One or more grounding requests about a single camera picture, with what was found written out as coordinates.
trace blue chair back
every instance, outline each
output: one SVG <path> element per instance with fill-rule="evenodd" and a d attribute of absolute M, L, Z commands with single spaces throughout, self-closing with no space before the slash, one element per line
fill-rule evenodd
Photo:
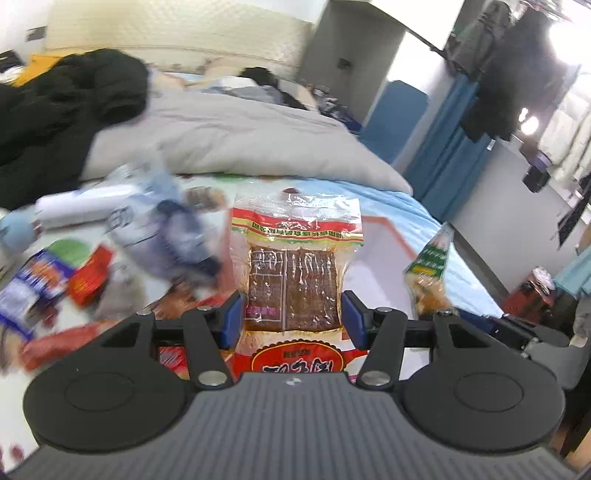
<path fill-rule="evenodd" d="M 400 80 L 386 85 L 359 141 L 387 163 L 392 163 L 425 113 L 427 94 Z"/>

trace curtain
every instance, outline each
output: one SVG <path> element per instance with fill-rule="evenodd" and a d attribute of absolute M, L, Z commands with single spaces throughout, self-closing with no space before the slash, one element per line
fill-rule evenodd
<path fill-rule="evenodd" d="M 460 127 L 475 100 L 476 82 L 456 73 L 423 144 L 404 171 L 414 197 L 440 222 L 453 219 L 476 185 L 491 152 L 491 138 L 473 142 Z"/>

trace green circle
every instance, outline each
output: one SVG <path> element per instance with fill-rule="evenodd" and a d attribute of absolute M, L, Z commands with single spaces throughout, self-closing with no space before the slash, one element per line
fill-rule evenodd
<path fill-rule="evenodd" d="M 73 268 L 81 267 L 90 257 L 90 246 L 75 238 L 56 240 L 47 250 Z"/>

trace headboard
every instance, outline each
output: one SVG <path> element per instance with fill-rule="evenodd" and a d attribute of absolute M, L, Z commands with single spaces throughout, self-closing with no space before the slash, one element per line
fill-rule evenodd
<path fill-rule="evenodd" d="M 55 0 L 46 50 L 118 48 L 185 73 L 229 57 L 290 79 L 310 32 L 309 22 L 234 0 Z"/>

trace bed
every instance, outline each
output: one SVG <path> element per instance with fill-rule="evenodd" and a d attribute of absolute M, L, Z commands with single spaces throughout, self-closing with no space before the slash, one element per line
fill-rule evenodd
<path fill-rule="evenodd" d="M 118 48 L 161 72 L 179 73 L 197 83 L 236 74 L 244 67 L 263 66 L 297 90 L 294 79 L 311 29 L 307 22 L 230 0 L 57 0 L 46 47 L 48 54 L 58 56 Z M 300 111 L 212 95 L 174 82 L 153 82 L 150 95 L 144 114 L 97 135 L 84 180 L 103 177 L 150 144 L 159 149 L 173 173 L 192 175 L 179 181 L 186 186 L 218 187 L 230 203 L 236 193 L 258 195 L 287 187 L 306 194 L 357 197 L 368 225 L 370 218 L 380 218 L 396 238 L 380 247 L 389 267 L 376 274 L 379 288 L 366 288 L 360 296 L 370 307 L 388 302 L 410 313 L 407 292 L 401 287 L 402 272 L 440 224 L 412 198 L 405 180 L 343 125 L 313 108 Z M 224 220 L 221 212 L 212 221 L 222 229 Z M 90 223 L 48 231 L 28 253 L 67 236 L 95 246 L 105 240 L 105 229 Z M 502 314 L 453 248 L 444 281 L 457 307 L 477 314 Z M 147 275 L 144 284 L 148 301 L 161 297 L 168 287 Z M 65 300 L 57 328 L 87 321 L 86 314 Z M 428 362 L 425 352 L 415 352 L 412 358 L 415 369 Z M 18 371 L 0 377 L 4 451 L 13 443 L 21 445 L 25 454 L 36 448 L 21 411 L 30 379 Z M 4 465 L 13 466 L 6 454 Z"/>

